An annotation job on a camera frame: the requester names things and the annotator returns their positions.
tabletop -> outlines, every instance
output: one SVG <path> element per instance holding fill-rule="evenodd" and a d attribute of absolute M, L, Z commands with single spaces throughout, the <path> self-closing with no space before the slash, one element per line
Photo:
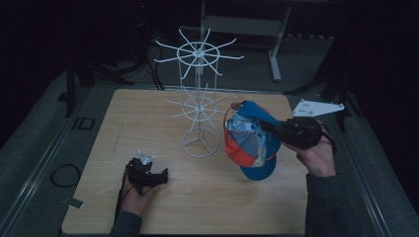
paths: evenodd
<path fill-rule="evenodd" d="M 74 197 L 62 223 L 67 234 L 110 233 L 125 165 L 141 150 L 155 155 L 152 173 L 169 169 L 169 181 L 143 214 L 143 234 L 302 234 L 306 169 L 281 147 L 274 173 L 250 181 L 225 153 L 222 119 L 231 103 L 254 101 L 276 119 L 292 117 L 282 95 L 207 93 L 216 112 L 202 126 L 218 137 L 207 158 L 188 155 L 182 137 L 192 125 L 183 113 L 182 91 L 119 89 L 104 117 Z"/>

dark background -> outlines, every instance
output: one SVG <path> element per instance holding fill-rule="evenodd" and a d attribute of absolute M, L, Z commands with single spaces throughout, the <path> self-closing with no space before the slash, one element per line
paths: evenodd
<path fill-rule="evenodd" d="M 352 5 L 339 5 L 348 2 Z M 191 0 L 2 0 L 0 145 L 19 126 L 49 83 L 65 71 L 69 54 L 90 55 L 107 64 L 115 64 L 116 58 L 141 57 L 153 30 L 149 27 L 157 26 L 167 36 L 175 36 L 182 24 L 198 26 L 200 12 L 199 1 Z M 323 16 L 324 24 L 303 24 L 315 13 Z M 336 37 L 333 50 L 325 58 L 325 70 L 342 69 L 344 65 L 342 70 L 350 78 L 349 88 L 357 96 L 416 211 L 418 16 L 419 4 L 414 0 L 329 1 L 295 5 L 287 28 L 288 33 L 304 37 Z M 124 46 L 131 45 L 132 21 L 152 23 L 138 27 L 134 53 L 131 47 Z"/>

hand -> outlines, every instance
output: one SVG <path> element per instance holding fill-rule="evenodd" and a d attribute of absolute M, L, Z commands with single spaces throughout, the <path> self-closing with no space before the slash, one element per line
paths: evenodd
<path fill-rule="evenodd" d="M 308 174 L 317 177 L 336 175 L 333 161 L 332 143 L 322 136 L 316 146 L 301 150 L 289 144 L 283 143 L 287 148 L 296 152 L 296 158 L 307 168 Z"/>
<path fill-rule="evenodd" d="M 124 195 L 122 200 L 121 211 L 127 211 L 134 213 L 138 216 L 142 216 L 151 199 L 160 190 L 159 187 L 150 189 L 145 195 L 141 196 L 133 185 L 129 182 L 128 177 L 124 184 Z"/>

sleeve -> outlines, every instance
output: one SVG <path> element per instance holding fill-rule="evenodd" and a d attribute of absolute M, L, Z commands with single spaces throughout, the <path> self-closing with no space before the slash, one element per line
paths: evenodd
<path fill-rule="evenodd" d="M 136 214 L 122 211 L 111 230 L 111 237 L 136 237 L 141 229 L 142 218 Z"/>
<path fill-rule="evenodd" d="M 344 176 L 307 175 L 305 236 L 361 236 L 361 225 L 349 205 Z"/>

cap brim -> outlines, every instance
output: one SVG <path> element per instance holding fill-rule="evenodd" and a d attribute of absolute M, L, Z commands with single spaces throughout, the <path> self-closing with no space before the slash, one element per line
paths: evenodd
<path fill-rule="evenodd" d="M 270 160 L 266 160 L 264 166 L 262 167 L 243 167 L 240 166 L 241 171 L 243 171 L 244 175 L 252 181 L 261 181 L 268 178 L 272 172 L 275 170 L 275 166 L 277 165 L 277 156 L 273 157 Z"/>

